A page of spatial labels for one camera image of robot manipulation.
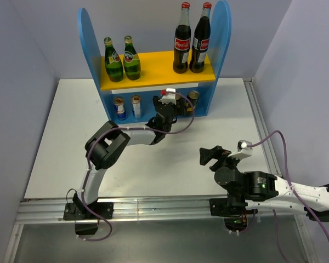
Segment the dark gold beverage can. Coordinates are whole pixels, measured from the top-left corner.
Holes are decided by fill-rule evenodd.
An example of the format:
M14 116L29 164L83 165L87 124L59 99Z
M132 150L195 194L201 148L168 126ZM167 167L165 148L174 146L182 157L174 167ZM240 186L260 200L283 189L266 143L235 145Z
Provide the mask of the dark gold beverage can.
M191 101L192 108L195 108L200 97L200 93L196 90L189 91L187 98Z

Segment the silver blue can red logo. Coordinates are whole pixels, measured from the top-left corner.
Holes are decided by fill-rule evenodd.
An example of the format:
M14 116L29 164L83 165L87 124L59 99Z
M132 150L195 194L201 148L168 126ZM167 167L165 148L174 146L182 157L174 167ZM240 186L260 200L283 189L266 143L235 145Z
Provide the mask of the silver blue can red logo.
M124 120L127 118L126 108L124 106L124 99L122 97L115 97L113 99L113 105L115 107L115 111L118 119Z

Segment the green glass bottle front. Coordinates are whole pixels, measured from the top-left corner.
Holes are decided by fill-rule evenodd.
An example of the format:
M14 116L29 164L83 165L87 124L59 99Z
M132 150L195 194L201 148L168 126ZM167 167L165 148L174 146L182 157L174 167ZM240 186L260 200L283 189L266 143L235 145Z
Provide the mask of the green glass bottle front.
M124 37L125 49L123 66L128 79L134 81L140 78L141 64L131 36Z

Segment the green glass bottle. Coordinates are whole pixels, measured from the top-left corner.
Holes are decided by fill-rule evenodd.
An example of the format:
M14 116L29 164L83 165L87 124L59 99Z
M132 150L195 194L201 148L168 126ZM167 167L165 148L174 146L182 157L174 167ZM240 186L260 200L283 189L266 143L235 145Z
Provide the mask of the green glass bottle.
M125 49L123 66L128 79L134 81L140 78L141 64L131 36L124 37Z
M106 73L112 82L120 82L123 80L123 65L117 51L114 49L112 39L104 38L105 56L104 64Z

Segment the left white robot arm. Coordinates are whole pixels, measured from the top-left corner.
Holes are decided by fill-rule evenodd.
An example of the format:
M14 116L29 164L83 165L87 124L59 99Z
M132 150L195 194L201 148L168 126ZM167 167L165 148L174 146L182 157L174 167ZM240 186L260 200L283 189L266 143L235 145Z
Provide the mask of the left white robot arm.
M111 168L120 155L130 145L156 145L167 134L173 134L172 125L177 117L185 112L185 105L192 105L179 93L165 92L161 98L153 97L156 116L144 126L120 127L114 121L107 121L86 142L87 172L80 190L72 198L70 213L78 219L100 218L111 213L98 202L99 188L106 171Z

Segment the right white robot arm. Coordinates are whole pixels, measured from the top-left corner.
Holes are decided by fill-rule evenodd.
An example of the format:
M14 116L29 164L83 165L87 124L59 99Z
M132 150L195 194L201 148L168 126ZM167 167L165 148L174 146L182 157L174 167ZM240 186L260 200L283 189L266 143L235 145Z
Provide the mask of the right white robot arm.
M240 172L239 162L252 152L248 141L239 141L236 152L221 146L200 149L200 164L214 159L216 162L210 166L214 180L227 191L226 197L209 200L211 215L233 218L274 209L329 222L329 184L314 187L289 183L263 171Z

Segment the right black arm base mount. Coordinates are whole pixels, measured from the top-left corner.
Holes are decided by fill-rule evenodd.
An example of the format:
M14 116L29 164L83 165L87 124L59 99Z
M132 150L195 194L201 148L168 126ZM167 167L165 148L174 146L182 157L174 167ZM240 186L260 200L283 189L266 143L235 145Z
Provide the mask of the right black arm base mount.
M225 198L210 198L209 207L211 216L222 217L228 233L237 236L253 225L258 213L256 209L246 209L247 202L243 197L231 195Z

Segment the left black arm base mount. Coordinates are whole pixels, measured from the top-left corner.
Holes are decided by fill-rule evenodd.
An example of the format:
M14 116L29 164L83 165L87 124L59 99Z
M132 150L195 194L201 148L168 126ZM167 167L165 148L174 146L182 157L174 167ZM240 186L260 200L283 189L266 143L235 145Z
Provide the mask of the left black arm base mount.
M79 202L78 204L72 202L65 206L63 220L75 222L75 233L79 236L92 236L96 234L99 223L102 221L100 216L106 220L112 218L114 211L114 204L112 202L97 202L95 201L89 206L95 214L91 213Z

